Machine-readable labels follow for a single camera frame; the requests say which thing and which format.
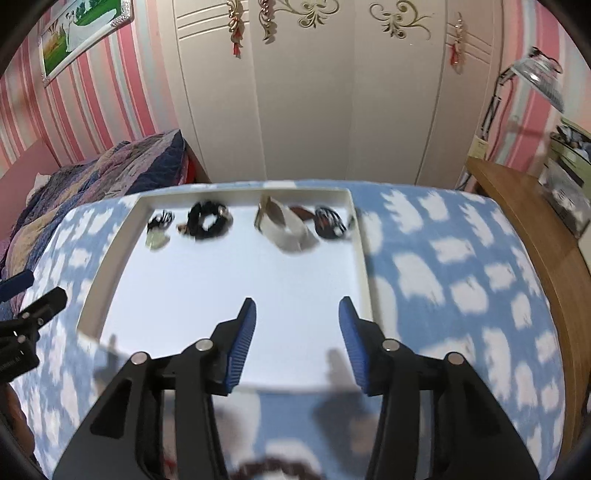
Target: brown wooden desktop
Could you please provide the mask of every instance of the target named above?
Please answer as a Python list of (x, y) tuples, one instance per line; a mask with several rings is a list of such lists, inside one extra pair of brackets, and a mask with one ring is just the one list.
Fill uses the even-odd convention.
[(476, 191), (495, 200), (525, 244), (558, 331), (566, 412), (561, 458), (576, 441), (591, 370), (591, 275), (576, 239), (541, 196), (535, 177), (469, 158)]

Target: picture frame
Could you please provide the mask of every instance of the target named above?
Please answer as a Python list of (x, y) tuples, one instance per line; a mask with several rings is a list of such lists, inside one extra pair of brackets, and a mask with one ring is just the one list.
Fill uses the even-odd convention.
[(132, 20), (132, 0), (69, 1), (38, 38), (43, 86), (101, 38)]

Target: pink striped wall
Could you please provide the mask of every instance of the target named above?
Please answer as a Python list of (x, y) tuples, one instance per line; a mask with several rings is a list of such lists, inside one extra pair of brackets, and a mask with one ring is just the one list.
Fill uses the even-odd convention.
[(41, 82), (37, 38), (63, 7), (30, 32), (0, 79), (0, 177), (38, 138), (62, 165), (96, 156), (121, 140), (178, 127), (154, 0), (135, 0), (135, 19)]
[[(564, 96), (564, 116), (591, 131), (591, 70), (572, 39), (554, 16), (537, 0), (505, 0), (505, 41), (503, 68), (537, 46), (557, 59), (564, 69), (559, 75)], [(490, 142), (497, 163), (537, 174), (546, 157), (548, 135), (560, 122), (561, 114), (522, 80), (505, 85)]]

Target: tray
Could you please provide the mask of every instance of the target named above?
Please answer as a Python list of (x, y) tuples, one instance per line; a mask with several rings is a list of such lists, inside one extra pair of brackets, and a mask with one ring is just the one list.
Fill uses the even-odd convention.
[[(328, 206), (346, 221), (349, 238), (320, 242), (311, 251), (280, 251), (254, 226), (261, 195), (285, 205)], [(199, 201), (228, 206), (233, 224), (221, 238), (196, 241), (176, 225)], [(145, 246), (154, 212), (175, 214), (170, 242)], [(311, 231), (313, 224), (308, 224)], [(245, 297), (257, 324), (242, 386), (277, 391), (355, 388), (339, 329), (338, 305), (348, 295), (372, 319), (361, 236), (351, 193), (343, 189), (216, 189), (146, 194), (116, 234), (99, 267), (77, 330), (128, 356), (153, 358), (181, 352), (233, 319)]]

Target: tablecloth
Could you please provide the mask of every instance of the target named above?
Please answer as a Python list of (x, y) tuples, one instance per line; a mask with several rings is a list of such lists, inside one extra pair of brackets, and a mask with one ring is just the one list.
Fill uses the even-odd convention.
[[(463, 353), (513, 421), (541, 477), (548, 477), (564, 422), (560, 350), (538, 277), (499, 206), (472, 194), (413, 186), (323, 180), (264, 186), (351, 191), (374, 319), (386, 336), (415, 352), (438, 358), (448, 351)], [(66, 309), (42, 330), (40, 366), (14, 382), (35, 434), (35, 454), (50, 478), (97, 391), (126, 360), (76, 335), (76, 324), (98, 266), (138, 198), (69, 212), (43, 253), (24, 300), (27, 305), (55, 286), (69, 298)], [(364, 478), (380, 405), (380, 397), (366, 398), (361, 392), (295, 395), (240, 387), (228, 398), (215, 399), (229, 470), (245, 460), (278, 455), (308, 463), (330, 480)], [(421, 442), (428, 445), (429, 413), (423, 409), (421, 415)], [(419, 478), (424, 478), (428, 456), (421, 458), (424, 475)]]

